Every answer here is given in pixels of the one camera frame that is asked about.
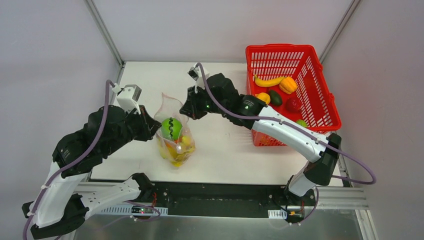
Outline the red plastic basket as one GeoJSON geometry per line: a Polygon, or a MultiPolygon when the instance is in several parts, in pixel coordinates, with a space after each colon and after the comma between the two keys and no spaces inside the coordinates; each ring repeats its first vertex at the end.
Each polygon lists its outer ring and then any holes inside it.
{"type": "Polygon", "coordinates": [[[335,104],[335,98],[329,91],[323,66],[311,45],[273,43],[249,45],[245,49],[247,63],[246,89],[249,95],[268,93],[274,90],[283,100],[281,106],[269,104],[284,117],[307,122],[308,129],[327,134],[341,128],[342,121],[335,104]],[[279,77],[292,77],[297,83],[297,90],[286,94],[279,86],[259,87],[254,83],[254,75],[263,80],[279,77]],[[300,112],[288,112],[286,101],[296,97],[301,103],[300,112]]]}

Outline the toy watermelon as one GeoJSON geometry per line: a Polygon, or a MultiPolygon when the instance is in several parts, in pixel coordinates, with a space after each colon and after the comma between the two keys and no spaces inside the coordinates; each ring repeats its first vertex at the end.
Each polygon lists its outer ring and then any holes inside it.
{"type": "Polygon", "coordinates": [[[177,141],[180,137],[183,125],[174,118],[169,117],[161,122],[161,136],[170,141],[177,141]]]}

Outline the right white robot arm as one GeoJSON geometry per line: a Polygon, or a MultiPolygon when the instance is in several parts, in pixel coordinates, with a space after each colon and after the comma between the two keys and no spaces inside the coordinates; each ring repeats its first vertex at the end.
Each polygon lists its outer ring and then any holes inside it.
{"type": "Polygon", "coordinates": [[[308,163],[292,176],[284,190],[284,200],[296,205],[316,185],[327,186],[334,173],[341,137],[330,136],[302,127],[282,116],[253,95],[240,94],[222,73],[207,78],[208,89],[198,86],[201,76],[194,70],[188,75],[196,85],[188,88],[187,99],[179,112],[193,120],[208,113],[220,114],[236,126],[268,135],[296,150],[308,163]]]}

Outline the clear zip top bag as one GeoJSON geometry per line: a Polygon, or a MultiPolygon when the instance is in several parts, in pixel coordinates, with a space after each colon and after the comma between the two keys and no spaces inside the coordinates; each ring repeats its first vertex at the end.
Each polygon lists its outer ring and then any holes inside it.
{"type": "Polygon", "coordinates": [[[161,105],[154,119],[161,123],[155,134],[160,156],[179,168],[196,150],[196,143],[188,125],[189,118],[180,113],[183,103],[161,94],[161,105]]]}

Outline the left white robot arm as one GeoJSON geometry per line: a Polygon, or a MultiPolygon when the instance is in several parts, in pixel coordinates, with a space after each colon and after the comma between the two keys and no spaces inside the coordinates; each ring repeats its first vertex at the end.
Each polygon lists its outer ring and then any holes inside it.
{"type": "Polygon", "coordinates": [[[23,239],[28,233],[35,240],[66,235],[103,209],[136,199],[149,201],[153,185],[144,173],[134,173],[124,182],[97,192],[82,194],[75,189],[110,155],[131,141],[152,140],[160,127],[143,105],[129,112],[107,105],[91,113],[82,129],[57,143],[39,195],[22,205],[27,219],[23,239]]]}

